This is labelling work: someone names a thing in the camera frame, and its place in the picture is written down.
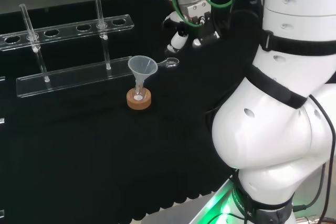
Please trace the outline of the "black and white five-finger hand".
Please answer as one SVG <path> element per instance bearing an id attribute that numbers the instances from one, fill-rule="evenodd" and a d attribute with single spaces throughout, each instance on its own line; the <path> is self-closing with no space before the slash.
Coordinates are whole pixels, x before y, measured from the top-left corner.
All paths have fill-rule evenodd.
<path id="1" fill-rule="evenodd" d="M 197 27 L 192 27 L 183 22 L 176 11 L 170 13 L 164 20 L 165 28 L 175 28 L 175 34 L 168 43 L 166 51 L 171 54 L 178 53 L 187 43 L 192 40 L 192 47 L 199 48 L 212 43 L 220 38 L 211 18 L 211 6 L 205 0 L 193 4 L 181 6 L 185 19 Z"/>

